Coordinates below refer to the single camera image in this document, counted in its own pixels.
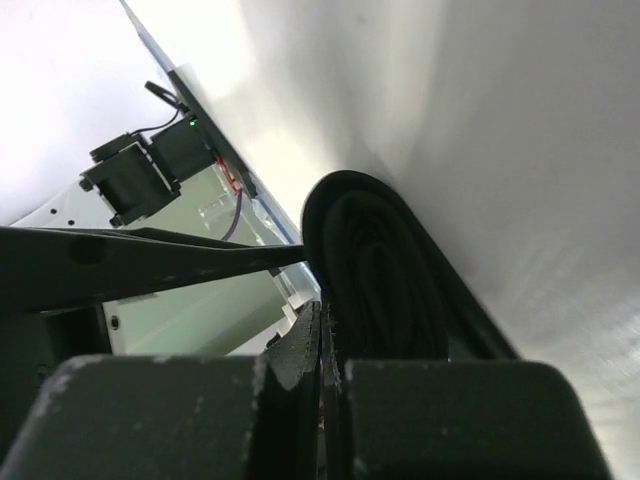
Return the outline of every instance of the red wire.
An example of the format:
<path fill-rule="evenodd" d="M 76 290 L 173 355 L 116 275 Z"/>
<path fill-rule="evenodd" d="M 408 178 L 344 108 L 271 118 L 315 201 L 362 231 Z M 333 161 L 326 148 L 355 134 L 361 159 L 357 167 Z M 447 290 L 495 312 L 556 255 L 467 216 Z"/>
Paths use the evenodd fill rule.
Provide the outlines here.
<path fill-rule="evenodd" d="M 216 157 L 216 161 L 218 162 L 218 165 L 220 165 L 220 170 L 222 170 L 222 173 L 224 174 L 224 178 L 227 179 L 227 183 L 231 187 L 231 190 L 233 190 L 233 193 L 237 195 L 238 189 L 236 188 L 233 182 L 233 179 L 231 178 L 231 175 L 229 175 L 229 170 L 227 170 L 227 166 L 224 164 L 222 157 Z"/>

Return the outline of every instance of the cable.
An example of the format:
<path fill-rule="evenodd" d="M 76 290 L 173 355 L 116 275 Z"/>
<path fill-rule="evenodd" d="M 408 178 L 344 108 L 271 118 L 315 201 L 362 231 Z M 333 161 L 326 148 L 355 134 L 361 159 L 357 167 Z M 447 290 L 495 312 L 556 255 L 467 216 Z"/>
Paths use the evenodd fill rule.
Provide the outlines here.
<path fill-rule="evenodd" d="M 227 233 L 225 233 L 220 239 L 225 242 L 228 241 L 233 236 L 233 234 L 236 231 L 236 228 L 238 228 L 238 223 L 240 222 L 240 212 L 242 212 L 242 189 L 236 190 L 236 192 L 237 192 L 236 211 L 233 214 L 233 220 L 231 222 L 231 226 L 229 227 L 229 230 L 227 230 Z"/>
<path fill-rule="evenodd" d="M 171 117 L 171 120 L 169 120 L 167 123 L 164 123 L 162 125 L 158 125 L 157 127 L 147 127 L 147 128 L 139 128 L 138 130 L 134 130 L 133 132 L 131 132 L 131 135 L 136 135 L 138 133 L 142 133 L 142 132 L 150 132 L 152 130 L 159 130 L 161 128 L 164 127 L 168 127 L 169 125 L 171 125 L 174 120 L 176 118 L 178 118 L 178 114 L 180 113 L 180 109 L 176 109 L 176 113 L 173 115 L 173 117 Z"/>
<path fill-rule="evenodd" d="M 224 164 L 224 161 L 222 160 L 222 157 L 216 157 L 216 161 L 218 162 L 218 165 L 220 166 L 220 170 L 222 170 L 224 178 L 227 179 L 227 183 L 229 184 L 229 187 L 231 187 L 231 190 L 233 190 L 233 193 L 238 195 L 238 189 L 236 188 L 236 186 L 235 186 L 235 184 L 233 182 L 233 179 L 231 178 L 231 175 L 229 175 L 229 170 L 227 170 L 227 166 Z"/>

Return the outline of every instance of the rolled fabric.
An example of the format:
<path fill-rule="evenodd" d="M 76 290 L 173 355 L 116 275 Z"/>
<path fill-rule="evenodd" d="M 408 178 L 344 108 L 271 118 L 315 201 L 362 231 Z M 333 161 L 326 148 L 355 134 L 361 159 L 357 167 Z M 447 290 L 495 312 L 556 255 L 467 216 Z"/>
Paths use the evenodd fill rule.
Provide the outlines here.
<path fill-rule="evenodd" d="M 484 316 L 407 204 L 369 175 L 322 179 L 302 236 L 343 358 L 444 359 L 448 325 Z"/>

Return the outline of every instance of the white table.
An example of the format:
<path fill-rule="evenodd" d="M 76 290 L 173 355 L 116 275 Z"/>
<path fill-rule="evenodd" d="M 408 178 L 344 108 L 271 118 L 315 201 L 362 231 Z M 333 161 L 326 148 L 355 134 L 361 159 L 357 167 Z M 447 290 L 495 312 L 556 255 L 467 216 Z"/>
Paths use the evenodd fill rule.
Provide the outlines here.
<path fill-rule="evenodd" d="M 640 6 L 128 0 L 291 220 L 326 173 L 414 209 L 640 471 Z"/>

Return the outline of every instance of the folded black cloth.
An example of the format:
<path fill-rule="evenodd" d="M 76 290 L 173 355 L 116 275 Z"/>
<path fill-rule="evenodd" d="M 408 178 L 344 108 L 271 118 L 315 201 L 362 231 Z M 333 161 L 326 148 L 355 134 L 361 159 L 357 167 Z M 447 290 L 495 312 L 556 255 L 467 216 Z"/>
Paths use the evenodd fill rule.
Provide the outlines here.
<path fill-rule="evenodd" d="M 306 201 L 302 235 L 341 356 L 448 357 L 447 324 L 470 294 L 395 191 L 332 173 Z"/>

